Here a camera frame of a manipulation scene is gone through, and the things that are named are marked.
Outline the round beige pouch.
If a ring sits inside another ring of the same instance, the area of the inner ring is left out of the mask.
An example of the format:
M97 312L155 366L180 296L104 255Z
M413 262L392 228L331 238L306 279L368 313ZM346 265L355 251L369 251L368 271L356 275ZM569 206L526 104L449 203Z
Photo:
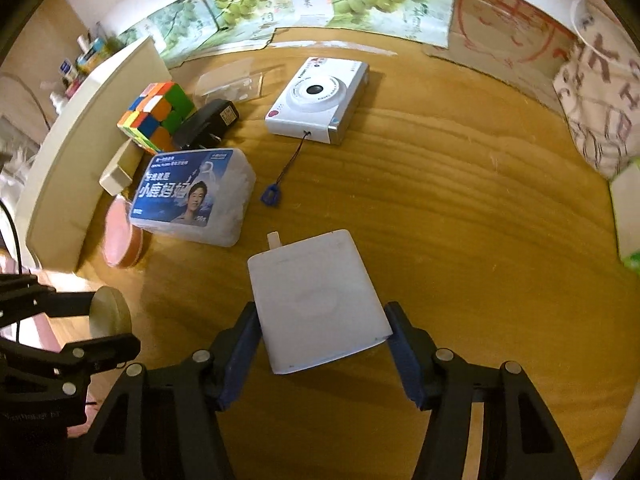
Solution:
M127 301L113 287L102 286L94 293L88 318L93 338L128 334L132 329Z

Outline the white power bank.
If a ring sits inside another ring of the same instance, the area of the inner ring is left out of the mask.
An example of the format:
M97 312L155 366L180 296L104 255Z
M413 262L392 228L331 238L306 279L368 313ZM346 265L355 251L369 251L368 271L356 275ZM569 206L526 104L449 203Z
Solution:
M267 240L247 267L274 374L352 356L393 333L348 231L287 245L273 231Z

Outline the blue label floss box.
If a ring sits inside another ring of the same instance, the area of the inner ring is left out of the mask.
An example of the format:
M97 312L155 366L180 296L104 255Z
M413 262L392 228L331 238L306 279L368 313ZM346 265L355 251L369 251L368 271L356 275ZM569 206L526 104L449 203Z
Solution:
M240 238L255 182L238 148L157 154L134 194L129 221L152 234L231 247Z

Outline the colourful puzzle cube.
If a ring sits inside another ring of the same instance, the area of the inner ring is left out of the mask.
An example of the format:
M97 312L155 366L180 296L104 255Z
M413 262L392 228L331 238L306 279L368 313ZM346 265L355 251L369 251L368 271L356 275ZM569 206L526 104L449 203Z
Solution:
M175 81L149 84L117 122L120 131L152 154L177 149L175 136L196 106Z

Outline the white toy camera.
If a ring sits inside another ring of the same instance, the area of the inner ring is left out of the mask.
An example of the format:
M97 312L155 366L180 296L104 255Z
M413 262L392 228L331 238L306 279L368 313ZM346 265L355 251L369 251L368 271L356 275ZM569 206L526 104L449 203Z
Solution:
M307 58L265 116L277 136L340 145L369 82L369 64Z

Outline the beige rectangular eraser block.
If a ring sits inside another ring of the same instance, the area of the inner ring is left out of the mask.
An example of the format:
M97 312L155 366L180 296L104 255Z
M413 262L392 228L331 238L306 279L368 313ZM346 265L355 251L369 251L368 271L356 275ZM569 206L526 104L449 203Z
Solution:
M142 155L142 148L133 140L123 143L101 174L99 184L104 191L116 196L128 188L140 165Z

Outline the black power adapter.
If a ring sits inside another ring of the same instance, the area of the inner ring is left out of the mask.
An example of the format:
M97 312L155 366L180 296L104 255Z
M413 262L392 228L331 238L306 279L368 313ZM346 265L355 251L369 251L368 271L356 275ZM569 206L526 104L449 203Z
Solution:
M239 118L231 101L214 99L199 108L181 125L172 136L172 144L180 151L218 148Z

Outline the beige letter print bag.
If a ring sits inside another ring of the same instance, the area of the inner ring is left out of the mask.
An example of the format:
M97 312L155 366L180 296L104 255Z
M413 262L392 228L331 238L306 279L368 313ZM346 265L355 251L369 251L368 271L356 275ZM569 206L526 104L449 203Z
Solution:
M639 50L603 0L573 0L570 24L553 89L578 153L612 179L639 156Z

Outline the brown cardboard sheet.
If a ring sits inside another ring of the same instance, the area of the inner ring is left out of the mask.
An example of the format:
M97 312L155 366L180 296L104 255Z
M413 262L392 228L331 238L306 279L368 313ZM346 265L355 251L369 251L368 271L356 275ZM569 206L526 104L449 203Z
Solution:
M423 52L498 79L561 115L553 79L574 42L569 29L525 0L454 0L448 46L426 44Z

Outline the grape print paper backdrop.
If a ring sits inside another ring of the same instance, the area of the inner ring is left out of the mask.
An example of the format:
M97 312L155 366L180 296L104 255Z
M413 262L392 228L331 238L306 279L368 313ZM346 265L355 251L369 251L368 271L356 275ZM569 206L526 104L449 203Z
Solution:
M454 0L176 0L118 35L150 37L168 67L256 50L279 28L338 28L446 47Z

